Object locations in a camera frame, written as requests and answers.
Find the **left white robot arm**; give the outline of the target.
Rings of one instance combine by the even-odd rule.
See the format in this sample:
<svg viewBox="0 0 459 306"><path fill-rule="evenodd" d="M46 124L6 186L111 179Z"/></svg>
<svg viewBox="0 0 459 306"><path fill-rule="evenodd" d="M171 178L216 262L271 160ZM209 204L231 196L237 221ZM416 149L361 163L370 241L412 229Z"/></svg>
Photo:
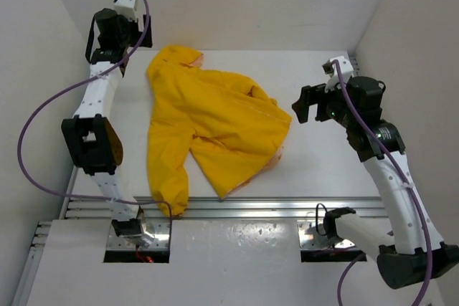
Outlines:
<svg viewBox="0 0 459 306"><path fill-rule="evenodd" d="M88 37L85 56L90 63L90 81L79 108L62 121L62 134L74 165L91 177L107 199L116 236L146 247L153 234L143 210L134 200L122 203L126 192L120 174L123 146L109 115L128 64L128 50L153 46L151 24L145 22L141 32L137 20L102 9L94 15L91 29L97 29L99 35Z"/></svg>

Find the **yellow hooded jacket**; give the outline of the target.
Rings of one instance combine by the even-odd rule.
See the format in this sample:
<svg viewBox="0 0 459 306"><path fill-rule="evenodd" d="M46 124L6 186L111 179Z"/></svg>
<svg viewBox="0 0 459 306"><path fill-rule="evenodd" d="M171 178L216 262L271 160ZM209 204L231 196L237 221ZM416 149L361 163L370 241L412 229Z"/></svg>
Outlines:
<svg viewBox="0 0 459 306"><path fill-rule="evenodd" d="M254 80L236 72L206 70L203 61L198 50L169 45L146 70L153 91L148 184L166 216L187 209L187 156L223 199L280 160L292 122Z"/></svg>

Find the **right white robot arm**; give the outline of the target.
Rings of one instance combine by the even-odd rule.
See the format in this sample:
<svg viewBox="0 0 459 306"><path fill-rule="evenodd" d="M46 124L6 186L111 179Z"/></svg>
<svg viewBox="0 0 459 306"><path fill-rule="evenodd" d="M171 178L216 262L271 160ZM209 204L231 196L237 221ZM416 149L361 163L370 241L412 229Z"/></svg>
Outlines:
<svg viewBox="0 0 459 306"><path fill-rule="evenodd" d="M352 77L346 91L358 114L372 131L368 134L346 104L344 94L324 84L302 87L293 103L300 123L308 121L309 108L317 107L316 120L335 120L346 130L349 145L357 153L382 198L392 233L369 225L349 207L328 210L316 231L331 243L353 242L378 266L384 282L397 290L420 283L428 274L438 278L458 264L458 246L448 245L432 224L425 207L415 205L405 145L398 129L383 120L382 98L386 86L370 77Z"/></svg>

